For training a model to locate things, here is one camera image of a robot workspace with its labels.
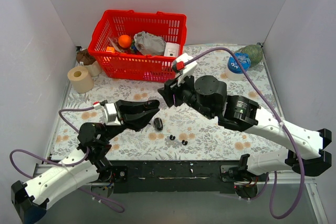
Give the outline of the glossy black earbud charging case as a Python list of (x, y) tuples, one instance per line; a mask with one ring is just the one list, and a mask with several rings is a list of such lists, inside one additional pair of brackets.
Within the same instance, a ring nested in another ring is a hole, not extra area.
[(148, 100), (143, 106), (146, 110), (157, 109), (160, 106), (160, 102), (159, 100)]

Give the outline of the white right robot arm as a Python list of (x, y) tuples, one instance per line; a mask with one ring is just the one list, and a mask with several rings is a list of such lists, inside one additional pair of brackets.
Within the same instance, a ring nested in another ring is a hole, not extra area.
[(257, 102), (240, 95), (228, 95), (226, 83), (213, 76), (186, 77), (183, 83), (168, 80), (158, 89), (168, 107), (183, 103), (208, 119), (218, 118), (227, 130), (261, 136), (281, 145), (281, 149), (258, 155), (244, 154), (237, 166), (224, 168), (227, 180), (248, 181), (267, 172), (292, 170), (317, 177), (332, 166), (332, 155), (325, 151), (331, 131), (311, 131), (287, 121), (278, 122)]

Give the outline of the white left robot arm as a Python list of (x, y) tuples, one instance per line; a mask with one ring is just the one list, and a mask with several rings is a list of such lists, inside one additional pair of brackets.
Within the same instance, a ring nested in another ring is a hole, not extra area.
[(118, 100), (95, 102), (83, 111), (100, 110), (103, 123), (87, 122), (77, 132), (78, 146), (63, 160), (49, 162), (51, 168), (26, 182), (11, 186), (11, 201), (22, 223), (36, 223), (57, 201), (90, 182), (115, 179), (115, 169), (106, 154), (110, 140), (124, 130), (140, 131), (159, 112), (159, 101)]

